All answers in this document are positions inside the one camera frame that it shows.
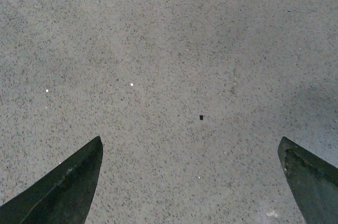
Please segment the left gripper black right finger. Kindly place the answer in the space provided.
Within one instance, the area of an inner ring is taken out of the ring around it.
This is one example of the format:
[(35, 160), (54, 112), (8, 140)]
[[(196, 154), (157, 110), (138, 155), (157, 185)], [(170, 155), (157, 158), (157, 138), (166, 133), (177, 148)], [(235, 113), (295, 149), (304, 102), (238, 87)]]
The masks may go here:
[(278, 157), (306, 223), (337, 223), (337, 168), (287, 137)]

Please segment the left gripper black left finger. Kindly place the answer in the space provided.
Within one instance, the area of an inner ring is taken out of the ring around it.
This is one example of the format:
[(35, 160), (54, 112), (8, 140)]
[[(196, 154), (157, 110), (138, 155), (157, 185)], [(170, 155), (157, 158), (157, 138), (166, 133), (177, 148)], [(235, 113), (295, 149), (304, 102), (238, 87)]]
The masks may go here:
[(103, 157), (99, 136), (1, 206), (1, 223), (85, 223)]

